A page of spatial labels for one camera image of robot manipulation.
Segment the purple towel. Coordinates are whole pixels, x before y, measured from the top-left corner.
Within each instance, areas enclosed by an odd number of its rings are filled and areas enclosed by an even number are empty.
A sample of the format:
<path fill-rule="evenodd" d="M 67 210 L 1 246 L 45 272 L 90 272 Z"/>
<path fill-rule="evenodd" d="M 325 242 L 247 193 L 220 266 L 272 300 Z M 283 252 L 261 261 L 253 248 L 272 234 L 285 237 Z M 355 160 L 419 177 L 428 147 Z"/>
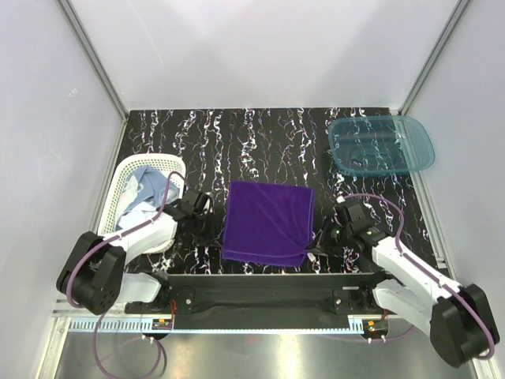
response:
<path fill-rule="evenodd" d="M 312 241 L 313 198 L 309 187 L 233 181 L 222 257 L 259 265 L 301 265 Z"/>

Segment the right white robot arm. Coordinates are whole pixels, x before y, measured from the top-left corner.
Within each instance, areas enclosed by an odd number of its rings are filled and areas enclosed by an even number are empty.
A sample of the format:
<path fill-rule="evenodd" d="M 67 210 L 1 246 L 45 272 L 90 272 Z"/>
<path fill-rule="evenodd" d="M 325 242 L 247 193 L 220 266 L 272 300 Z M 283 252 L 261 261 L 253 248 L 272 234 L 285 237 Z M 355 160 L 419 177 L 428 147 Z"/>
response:
<path fill-rule="evenodd" d="M 349 247 L 367 257 L 379 272 L 358 293 L 359 306 L 399 315 L 430 339 L 449 366 L 492 358 L 500 336 L 484 290 L 463 286 L 423 261 L 399 232 L 374 224 L 362 198 L 362 193 L 340 197 L 336 217 L 325 219 L 308 252 L 330 257 Z"/>

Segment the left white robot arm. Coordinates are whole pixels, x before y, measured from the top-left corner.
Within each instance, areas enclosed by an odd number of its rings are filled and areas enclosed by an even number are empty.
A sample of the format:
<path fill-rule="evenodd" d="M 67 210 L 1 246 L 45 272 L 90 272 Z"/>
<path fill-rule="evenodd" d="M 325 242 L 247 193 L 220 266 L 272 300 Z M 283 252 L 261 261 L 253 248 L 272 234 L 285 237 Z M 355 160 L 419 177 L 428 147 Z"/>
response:
<path fill-rule="evenodd" d="M 182 198 L 165 205 L 155 221 L 146 220 L 139 227 L 106 236 L 83 233 L 56 280 L 56 288 L 69 296 L 72 306 L 95 315 L 116 303 L 134 302 L 160 313 L 170 305 L 163 281 L 152 274 L 126 273 L 126 265 L 177 236 L 208 245 L 216 235 L 211 195 L 188 189 Z"/>

